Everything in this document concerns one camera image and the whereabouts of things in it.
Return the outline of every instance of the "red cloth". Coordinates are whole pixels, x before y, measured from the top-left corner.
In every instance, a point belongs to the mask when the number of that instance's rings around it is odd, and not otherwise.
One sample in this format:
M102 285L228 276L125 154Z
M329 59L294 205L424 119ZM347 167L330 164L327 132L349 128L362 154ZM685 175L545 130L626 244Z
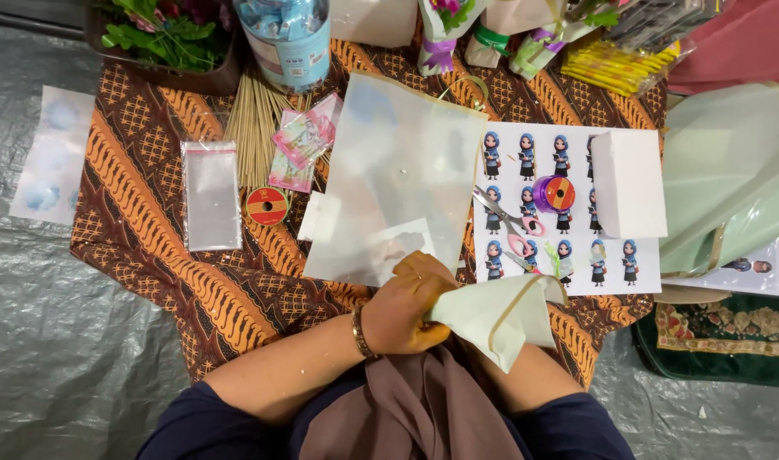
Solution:
M668 87L696 94L742 83L779 82L779 0L736 0L689 36L696 49Z

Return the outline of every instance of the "blue hijab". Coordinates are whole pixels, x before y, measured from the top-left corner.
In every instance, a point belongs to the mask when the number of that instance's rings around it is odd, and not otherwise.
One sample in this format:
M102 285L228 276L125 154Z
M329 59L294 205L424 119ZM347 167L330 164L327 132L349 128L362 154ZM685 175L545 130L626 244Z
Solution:
M529 193L532 194L532 201L526 201L523 199L523 194L528 190ZM520 200L523 202L523 205L530 211L532 211L532 216L535 215L535 213L538 212L537 207L534 205L534 189L530 186L523 187L523 190L520 191Z
M490 186L486 187L486 194L487 195L489 193L489 190L494 190L494 192L497 193L497 200L495 200L494 202L495 203L499 203L501 198L502 198L502 196L500 195L500 189L497 188L496 185L490 185Z
M565 136L562 134L557 135L557 137L554 138L554 143L557 144L557 140L562 139L563 145L565 145L565 148L563 150L557 150L557 147L554 147L554 151L557 152L557 154L562 158L563 160L568 160L568 141L565 140Z
M634 252L630 255L625 254L625 245L631 245L632 248L634 248ZM634 240L625 240L625 243L623 243L623 256L625 256L625 259L628 260L631 264L637 265L637 259L634 258L634 256L637 255L637 245L634 244Z
M596 245L600 245L600 246L602 246L602 247L603 247L603 249L605 249L605 247L606 247L606 244L605 244L605 243L603 243L603 242L602 242L602 240L594 240L594 241L592 241L592 242L591 242L591 247L592 247L592 248L593 248L594 246L596 246ZM600 253L600 255L599 255L599 260L597 261L597 263L598 263L598 264L600 264L600 266L601 266L601 267L602 267L603 265L605 265L605 264L606 264L606 259L605 259L605 258L602 256L602 254L601 254L601 253Z
M534 252L531 256L526 257L526 263L529 265L538 266L538 244L534 240L526 240L526 244L532 246Z
M565 245L565 247L568 248L568 254L565 256L560 254L560 245ZM560 243L557 245L557 255L560 256L561 259L571 256L571 243L569 243L568 240L560 240Z
M523 148L523 139L525 138L528 138L528 144L531 145L530 148ZM528 132L524 132L520 135L520 153L523 154L524 161L534 160L534 138L532 138L532 135Z
M486 138L489 136L492 136L494 138L494 147L488 148L486 146ZM494 155L497 153L497 148L500 146L500 138L497 136L497 133L495 131L489 131L484 136L484 149L486 149L486 153L490 155Z
M492 246L495 246L497 248L497 256L495 257L489 255L489 248L491 248ZM486 245L486 256L489 257L489 262L491 262L492 265L497 265L498 267L500 267L500 255L502 253L503 251L500 247L500 242L498 242L497 240L492 240L489 242L489 244Z

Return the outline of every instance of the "brown batik fabric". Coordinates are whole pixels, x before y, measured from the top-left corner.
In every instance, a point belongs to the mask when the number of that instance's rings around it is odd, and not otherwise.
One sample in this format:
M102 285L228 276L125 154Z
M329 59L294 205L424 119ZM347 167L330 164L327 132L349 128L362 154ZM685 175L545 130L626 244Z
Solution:
M490 94L489 120L659 129L664 86L643 98L624 98L561 75L541 71L531 81L507 70L468 67L421 77L415 63L420 39L386 49L332 40L329 78L314 100L330 91L344 97L349 72L362 69L394 78L432 96L468 106L483 100L466 75L482 78ZM518 39L509 48L514 51ZM92 117L71 253L173 314L194 380L223 362L368 301L374 289L301 277L309 243L298 241L308 196L297 194L282 224L262 227L244 219L240 250L187 251L182 239L182 163L179 143L222 138L233 97L214 98L151 86L107 61ZM329 163L318 161L315 187L326 186ZM245 191L240 192L240 199ZM466 225L461 282L474 282L472 223ZM588 296L548 305L559 361L588 387L594 361L609 331L650 312L649 296Z

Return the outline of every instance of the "bracelet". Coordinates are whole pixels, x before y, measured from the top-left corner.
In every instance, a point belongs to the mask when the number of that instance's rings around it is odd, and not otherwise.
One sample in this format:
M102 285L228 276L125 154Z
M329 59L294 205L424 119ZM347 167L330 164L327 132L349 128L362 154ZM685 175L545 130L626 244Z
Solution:
M377 359L378 355L370 350L369 345L364 340L364 330L361 329L361 308L363 305L358 305L353 309L353 336L355 337L355 345L358 345L358 351L364 355L367 359Z

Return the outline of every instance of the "plastic tarp floor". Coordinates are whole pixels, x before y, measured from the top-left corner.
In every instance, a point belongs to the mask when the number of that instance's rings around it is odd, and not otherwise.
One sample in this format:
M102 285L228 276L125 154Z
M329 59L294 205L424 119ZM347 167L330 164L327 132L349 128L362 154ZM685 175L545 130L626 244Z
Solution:
M0 27L0 458L130 458L188 386L169 315L72 258L68 226L7 216L42 85L94 94L100 63ZM658 377L627 329L591 391L640 460L779 460L779 388Z

